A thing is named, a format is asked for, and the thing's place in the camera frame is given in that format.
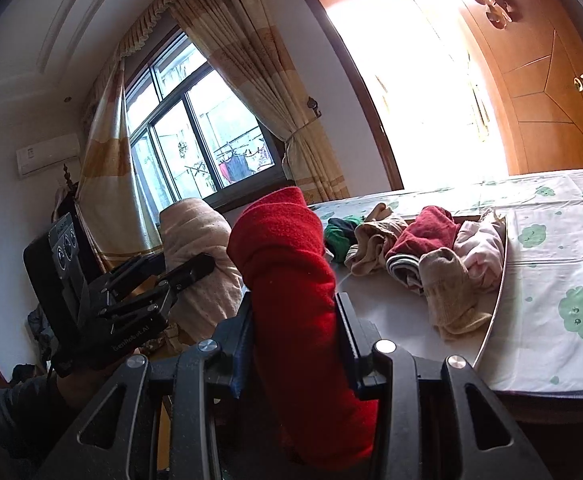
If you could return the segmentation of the left forearm dark sleeve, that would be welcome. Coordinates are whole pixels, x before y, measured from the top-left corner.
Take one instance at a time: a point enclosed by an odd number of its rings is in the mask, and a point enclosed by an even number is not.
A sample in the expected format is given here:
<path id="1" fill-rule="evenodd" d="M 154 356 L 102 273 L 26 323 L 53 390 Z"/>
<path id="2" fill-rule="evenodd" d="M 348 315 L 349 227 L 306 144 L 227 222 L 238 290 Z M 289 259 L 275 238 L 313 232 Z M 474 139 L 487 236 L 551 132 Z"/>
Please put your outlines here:
<path id="1" fill-rule="evenodd" d="M 0 389 L 0 479 L 31 479 L 99 389 L 86 374 L 35 377 Z"/>

